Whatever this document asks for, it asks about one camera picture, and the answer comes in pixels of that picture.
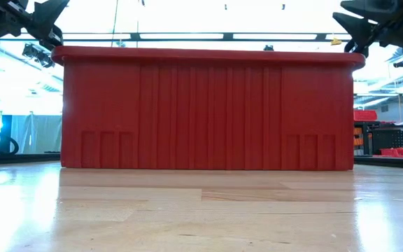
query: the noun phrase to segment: wooden floor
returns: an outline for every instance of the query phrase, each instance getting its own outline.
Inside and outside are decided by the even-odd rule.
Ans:
[[[403,251],[403,169],[0,167],[0,251]]]

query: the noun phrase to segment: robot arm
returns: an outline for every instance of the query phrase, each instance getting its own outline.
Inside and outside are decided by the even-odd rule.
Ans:
[[[33,13],[26,12],[27,2],[28,0],[0,0],[0,38],[7,34],[19,36],[21,28],[26,28],[48,50],[63,45],[62,30],[54,23],[69,0],[35,3]]]
[[[391,44],[403,49],[403,0],[345,0],[341,2],[341,7],[363,17],[333,14],[334,19],[352,36],[345,52],[368,56],[368,48],[375,41],[383,47]]]

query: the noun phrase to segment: yellow tag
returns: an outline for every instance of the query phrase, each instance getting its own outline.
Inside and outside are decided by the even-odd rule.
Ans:
[[[337,46],[337,45],[341,45],[342,42],[343,41],[341,41],[337,38],[334,38],[334,39],[332,39],[332,41],[330,41],[330,44],[331,44],[331,46]]]

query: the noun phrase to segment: storage bin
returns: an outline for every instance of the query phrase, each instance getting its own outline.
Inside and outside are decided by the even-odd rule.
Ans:
[[[349,170],[345,53],[58,47],[62,165]]]
[[[377,113],[375,110],[354,110],[355,122],[375,122],[377,121]]]

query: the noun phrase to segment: pegboard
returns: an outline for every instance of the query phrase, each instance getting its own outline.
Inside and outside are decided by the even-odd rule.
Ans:
[[[382,148],[403,147],[403,127],[374,130],[373,146],[374,154]]]

